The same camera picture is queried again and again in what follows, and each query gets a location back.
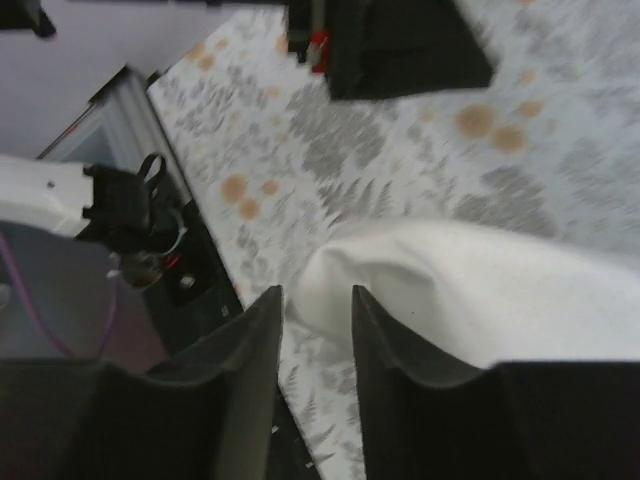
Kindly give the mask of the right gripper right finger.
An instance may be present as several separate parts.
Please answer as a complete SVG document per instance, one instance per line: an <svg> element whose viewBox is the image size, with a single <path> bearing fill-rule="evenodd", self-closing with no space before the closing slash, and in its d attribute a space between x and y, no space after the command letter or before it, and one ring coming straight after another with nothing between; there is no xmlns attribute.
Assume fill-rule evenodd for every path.
<svg viewBox="0 0 640 480"><path fill-rule="evenodd" d="M352 291L370 479L635 479L635 362L516 361L478 369Z"/></svg>

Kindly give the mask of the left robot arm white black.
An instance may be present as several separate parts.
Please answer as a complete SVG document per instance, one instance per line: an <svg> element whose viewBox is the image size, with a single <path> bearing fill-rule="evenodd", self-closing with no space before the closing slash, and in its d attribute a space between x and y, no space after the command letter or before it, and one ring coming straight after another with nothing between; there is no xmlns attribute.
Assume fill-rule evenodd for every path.
<svg viewBox="0 0 640 480"><path fill-rule="evenodd" d="M288 50L332 100L482 89L494 64L453 1L288 1ZM1 217L120 255L164 257L188 232L159 189L165 157L135 173L83 163L1 159Z"/></svg>

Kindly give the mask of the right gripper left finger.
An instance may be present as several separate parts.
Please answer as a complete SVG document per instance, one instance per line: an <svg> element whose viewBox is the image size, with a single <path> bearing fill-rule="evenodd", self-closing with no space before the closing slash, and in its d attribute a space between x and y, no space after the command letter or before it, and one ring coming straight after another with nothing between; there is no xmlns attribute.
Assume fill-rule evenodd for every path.
<svg viewBox="0 0 640 480"><path fill-rule="evenodd" d="M5 479L261 479L282 290L146 374L95 360L1 365Z"/></svg>

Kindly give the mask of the white t-shirt daisy print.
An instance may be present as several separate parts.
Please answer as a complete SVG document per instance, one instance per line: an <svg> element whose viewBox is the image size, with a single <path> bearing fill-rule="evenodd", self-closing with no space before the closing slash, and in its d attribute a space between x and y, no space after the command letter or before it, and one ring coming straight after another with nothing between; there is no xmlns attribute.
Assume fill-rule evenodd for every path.
<svg viewBox="0 0 640 480"><path fill-rule="evenodd" d="M639 260L631 255L457 221L358 222L309 257L288 306L297 322L350 349L356 286L480 368L639 356Z"/></svg>

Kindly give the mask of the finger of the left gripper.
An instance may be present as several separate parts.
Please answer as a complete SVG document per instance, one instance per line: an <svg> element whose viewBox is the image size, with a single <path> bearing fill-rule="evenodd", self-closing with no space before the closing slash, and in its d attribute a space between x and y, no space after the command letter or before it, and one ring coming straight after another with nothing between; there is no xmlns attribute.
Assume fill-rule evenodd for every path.
<svg viewBox="0 0 640 480"><path fill-rule="evenodd" d="M287 36L333 99L483 89L494 76L455 1L290 1Z"/></svg>

